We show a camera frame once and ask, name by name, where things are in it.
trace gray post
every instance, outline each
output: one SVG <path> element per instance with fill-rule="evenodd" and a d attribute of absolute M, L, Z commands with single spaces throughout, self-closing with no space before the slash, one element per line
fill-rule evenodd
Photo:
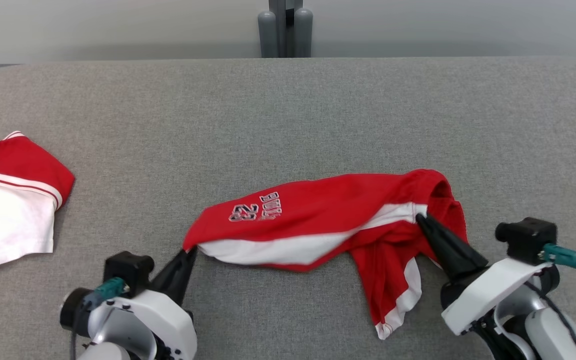
<path fill-rule="evenodd" d="M 313 12 L 309 9 L 294 10 L 294 57 L 310 58 L 313 43 Z"/>
<path fill-rule="evenodd" d="M 286 57 L 286 0 L 268 0 L 268 7 L 274 13 L 277 24 L 278 57 Z"/>
<path fill-rule="evenodd" d="M 262 58 L 276 58 L 279 53 L 277 43 L 277 17 L 270 11 L 263 11 L 256 17 L 259 23 L 259 44 Z"/>

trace white wall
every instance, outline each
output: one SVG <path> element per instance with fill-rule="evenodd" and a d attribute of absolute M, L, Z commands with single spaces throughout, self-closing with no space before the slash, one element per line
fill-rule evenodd
<path fill-rule="evenodd" d="M 576 0 L 304 0 L 313 56 L 576 56 Z M 0 0 L 0 64 L 258 57 L 267 0 Z"/>

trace white side panel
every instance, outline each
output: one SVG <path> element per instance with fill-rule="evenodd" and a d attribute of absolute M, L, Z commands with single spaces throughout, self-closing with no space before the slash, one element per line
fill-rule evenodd
<path fill-rule="evenodd" d="M 576 335 L 576 323 L 564 314 Z M 559 315 L 547 307 L 537 310 L 534 316 L 526 319 L 526 333 L 542 359 L 576 359 L 576 346 Z"/>
<path fill-rule="evenodd" d="M 550 262 L 544 262 L 533 266 L 511 258 L 496 262 L 466 287 L 441 316 L 448 328 L 455 335 L 460 335 L 471 327 L 471 322 L 480 319 L 524 284 L 530 276 L 551 265 Z"/>
<path fill-rule="evenodd" d="M 130 305 L 130 312 L 157 335 L 172 351 L 179 349 L 184 359 L 192 359 L 197 353 L 197 334 L 190 315 L 179 307 L 166 294 L 144 290 L 134 298 L 116 297 L 115 308 L 121 309 L 123 305 Z M 89 332 L 96 333 L 99 324 L 105 321 L 109 305 L 103 303 L 96 308 L 97 314 L 89 323 Z"/>

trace gray metal stand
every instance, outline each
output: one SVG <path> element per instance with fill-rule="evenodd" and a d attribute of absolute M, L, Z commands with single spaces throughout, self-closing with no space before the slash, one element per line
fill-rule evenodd
<path fill-rule="evenodd" d="M 313 43 L 313 12 L 304 9 L 303 0 L 268 0 L 269 11 L 257 16 L 262 58 L 309 58 Z"/>

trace black cable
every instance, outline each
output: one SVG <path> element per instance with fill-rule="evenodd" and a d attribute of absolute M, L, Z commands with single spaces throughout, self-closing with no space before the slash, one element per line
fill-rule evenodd
<path fill-rule="evenodd" d="M 572 338 L 572 342 L 574 342 L 574 344 L 576 345 L 576 333 L 573 330 L 572 326 L 570 326 L 570 323 L 568 322 L 568 319 L 566 319 L 566 316 L 564 316 L 564 314 L 562 313 L 562 311 L 560 310 L 560 308 L 557 307 L 557 305 L 555 305 L 555 303 L 551 300 L 551 298 L 548 297 L 548 295 L 546 295 L 545 292 L 543 292 L 541 289 L 539 289 L 539 287 L 536 287 L 535 285 L 531 284 L 530 282 L 526 281 L 524 283 L 524 285 L 526 285 L 526 287 L 529 287 L 533 292 L 536 292 L 537 295 L 542 298 L 544 301 L 546 301 L 546 304 L 548 304 L 548 306 L 551 307 L 551 309 L 557 313 L 557 315 L 559 316 L 559 319 L 561 320 L 562 324 L 564 324 L 564 326 L 566 327 L 566 329 L 568 330 L 568 332 L 570 333 L 570 338 Z"/>
<path fill-rule="evenodd" d="M 77 359 L 77 325 L 80 322 L 82 312 L 88 310 L 91 305 L 92 302 L 88 301 L 85 304 L 82 303 L 82 305 L 75 310 L 75 318 L 72 322 L 72 331 L 70 333 L 70 360 Z"/>

